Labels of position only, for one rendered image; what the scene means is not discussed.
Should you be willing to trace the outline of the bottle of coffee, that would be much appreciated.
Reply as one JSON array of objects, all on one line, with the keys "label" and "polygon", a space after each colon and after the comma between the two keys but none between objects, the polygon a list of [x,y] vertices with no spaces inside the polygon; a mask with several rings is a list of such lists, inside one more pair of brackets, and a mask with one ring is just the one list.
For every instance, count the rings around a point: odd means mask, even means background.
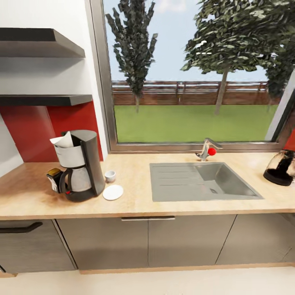
[{"label": "bottle of coffee", "polygon": [[[63,171],[61,171],[59,168],[54,168],[52,170],[48,171],[48,174],[46,175],[47,178],[51,181],[52,183],[52,190],[56,193],[59,193],[59,180],[61,175],[63,174]],[[65,188],[67,189],[68,184],[65,183]]]}]

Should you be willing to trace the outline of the paper coffee filter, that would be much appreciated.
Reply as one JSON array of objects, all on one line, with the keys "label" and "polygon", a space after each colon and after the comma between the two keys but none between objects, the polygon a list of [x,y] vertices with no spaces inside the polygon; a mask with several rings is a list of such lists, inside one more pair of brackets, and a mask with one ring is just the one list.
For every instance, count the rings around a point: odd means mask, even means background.
[{"label": "paper coffee filter", "polygon": [[68,134],[66,134],[65,136],[61,136],[61,137],[57,137],[57,138],[53,138],[50,139],[50,141],[55,144],[55,145],[59,145],[60,147],[66,147],[66,148],[71,148],[74,146],[73,142],[72,142],[72,138],[70,136],[70,132]]}]

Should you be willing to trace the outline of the electric kettle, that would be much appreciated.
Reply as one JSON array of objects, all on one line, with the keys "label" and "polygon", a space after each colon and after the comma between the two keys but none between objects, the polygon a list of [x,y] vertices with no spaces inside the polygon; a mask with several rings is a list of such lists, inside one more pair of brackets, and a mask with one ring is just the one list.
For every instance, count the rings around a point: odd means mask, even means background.
[{"label": "electric kettle", "polygon": [[268,164],[263,176],[270,182],[289,186],[295,180],[295,151],[282,150]]}]

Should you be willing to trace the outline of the saucer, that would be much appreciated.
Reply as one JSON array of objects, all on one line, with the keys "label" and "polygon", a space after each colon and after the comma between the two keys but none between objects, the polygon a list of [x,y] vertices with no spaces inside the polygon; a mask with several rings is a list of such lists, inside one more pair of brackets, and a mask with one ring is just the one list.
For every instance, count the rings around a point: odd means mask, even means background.
[{"label": "saucer", "polygon": [[116,200],[123,194],[123,188],[119,185],[112,185],[104,189],[103,196],[107,200]]}]

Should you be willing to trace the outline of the coffee cup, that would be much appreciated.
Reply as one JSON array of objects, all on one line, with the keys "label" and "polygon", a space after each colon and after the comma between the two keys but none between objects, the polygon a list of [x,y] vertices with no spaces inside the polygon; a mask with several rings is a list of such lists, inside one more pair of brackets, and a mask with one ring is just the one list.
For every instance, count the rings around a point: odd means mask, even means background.
[{"label": "coffee cup", "polygon": [[115,180],[116,173],[114,171],[108,171],[105,173],[105,178],[108,182],[112,182]]}]

